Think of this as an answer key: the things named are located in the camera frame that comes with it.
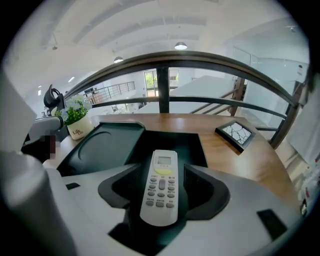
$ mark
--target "black tray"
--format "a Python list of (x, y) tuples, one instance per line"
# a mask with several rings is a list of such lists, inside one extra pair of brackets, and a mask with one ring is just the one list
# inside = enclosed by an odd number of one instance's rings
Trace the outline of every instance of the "black tray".
[(61, 162), (61, 176), (95, 173), (123, 166), (145, 127), (138, 122), (101, 122)]

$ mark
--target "potted plant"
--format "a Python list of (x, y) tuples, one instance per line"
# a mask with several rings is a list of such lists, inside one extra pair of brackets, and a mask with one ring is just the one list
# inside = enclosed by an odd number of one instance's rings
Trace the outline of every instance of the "potted plant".
[(76, 95), (67, 100), (65, 105), (65, 108), (53, 109), (52, 112), (55, 116), (62, 117), (74, 140), (83, 138), (94, 128), (87, 116), (88, 110), (92, 108), (91, 104), (84, 102), (82, 95)]

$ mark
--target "white flower pot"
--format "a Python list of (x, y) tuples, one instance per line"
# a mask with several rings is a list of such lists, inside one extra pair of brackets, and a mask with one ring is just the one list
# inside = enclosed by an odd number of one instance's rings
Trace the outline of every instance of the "white flower pot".
[(83, 138), (94, 128), (94, 126), (90, 122), (88, 115), (74, 122), (73, 124), (67, 125), (67, 127), (72, 139), (74, 140)]

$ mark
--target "window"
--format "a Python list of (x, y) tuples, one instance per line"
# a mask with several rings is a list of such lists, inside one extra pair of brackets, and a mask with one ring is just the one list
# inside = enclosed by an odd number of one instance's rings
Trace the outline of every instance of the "window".
[(148, 97), (158, 96), (158, 80), (157, 71), (144, 72), (144, 80), (146, 86), (146, 93)]
[(179, 70), (178, 69), (169, 69), (169, 83), (170, 89), (175, 89), (179, 85)]
[[(157, 71), (146, 71), (144, 72), (144, 80), (146, 86), (146, 93), (148, 97), (158, 97), (158, 80)], [(169, 86), (170, 92), (179, 86), (179, 70), (169, 69)]]

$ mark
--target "yellow button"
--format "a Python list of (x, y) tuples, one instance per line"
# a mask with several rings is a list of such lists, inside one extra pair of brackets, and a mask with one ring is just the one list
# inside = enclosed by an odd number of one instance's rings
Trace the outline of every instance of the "yellow button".
[(172, 170), (169, 170), (169, 169), (154, 169), (154, 171), (155, 171), (157, 174), (160, 174), (160, 175), (169, 175), (169, 174), (172, 174)]

